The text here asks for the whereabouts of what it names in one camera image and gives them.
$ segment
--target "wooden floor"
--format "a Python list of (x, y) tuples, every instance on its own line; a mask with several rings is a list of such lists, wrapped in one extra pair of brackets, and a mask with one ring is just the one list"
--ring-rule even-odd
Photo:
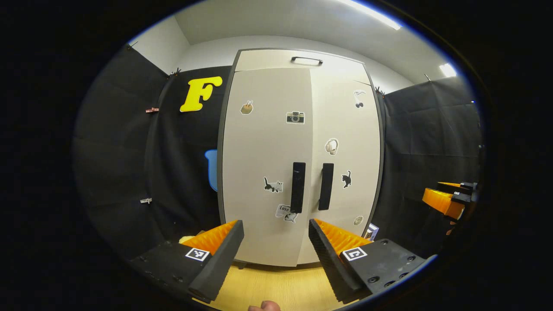
[(242, 270), (233, 264), (217, 299), (208, 305), (223, 311), (247, 311), (248, 306), (260, 306), (263, 300), (275, 301), (282, 311), (327, 311), (344, 306), (336, 300), (319, 263), (293, 268), (247, 264)]

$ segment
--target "ceiling light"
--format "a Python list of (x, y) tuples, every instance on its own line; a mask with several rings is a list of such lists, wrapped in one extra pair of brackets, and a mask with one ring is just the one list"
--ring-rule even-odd
[(441, 65), (440, 69), (442, 70), (442, 72), (446, 77), (454, 77), (457, 75), (457, 73), (455, 72), (455, 69), (453, 69), (453, 67), (450, 64)]
[(365, 14), (368, 14), (374, 18), (376, 18), (377, 20), (383, 22), (384, 24), (394, 28), (395, 30), (398, 30), (399, 28), (401, 28), (401, 25), (399, 25), (398, 23), (394, 22), (393, 20), (387, 18), (386, 16), (376, 12), (376, 11), (373, 11), (369, 8), (367, 8), (366, 6), (362, 5), (362, 4), (359, 4), (357, 2), (354, 2), (352, 0), (336, 0), (336, 1), (339, 1), (339, 2), (342, 2), (343, 4), (347, 4), (348, 6), (354, 8), (354, 9), (357, 9)]

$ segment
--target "white wall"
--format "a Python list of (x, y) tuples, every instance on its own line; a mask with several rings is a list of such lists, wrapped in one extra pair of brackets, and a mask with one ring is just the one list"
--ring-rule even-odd
[(133, 49), (166, 74), (176, 71), (177, 63), (190, 46), (174, 16), (153, 25), (130, 40), (129, 44), (134, 44)]
[(229, 66), (240, 49), (286, 48), (321, 51), (362, 61), (373, 79), (375, 87), (386, 93), (413, 85), (404, 76), (361, 54), (318, 41), (275, 35), (249, 35), (224, 38), (191, 45), (175, 67), (182, 71), (215, 66)]

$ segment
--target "human hand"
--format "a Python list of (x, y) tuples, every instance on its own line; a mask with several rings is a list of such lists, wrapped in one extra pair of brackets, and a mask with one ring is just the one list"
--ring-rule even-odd
[(264, 300), (261, 302), (261, 308), (250, 305), (248, 311), (280, 311), (280, 307), (274, 301)]

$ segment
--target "ceiling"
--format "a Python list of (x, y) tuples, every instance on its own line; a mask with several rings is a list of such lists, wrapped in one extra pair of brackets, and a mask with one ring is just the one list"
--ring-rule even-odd
[(205, 0), (175, 14), (190, 44), (243, 35), (281, 35), (332, 44), (371, 58), (413, 83), (444, 77), (447, 61), (416, 34), (336, 0)]

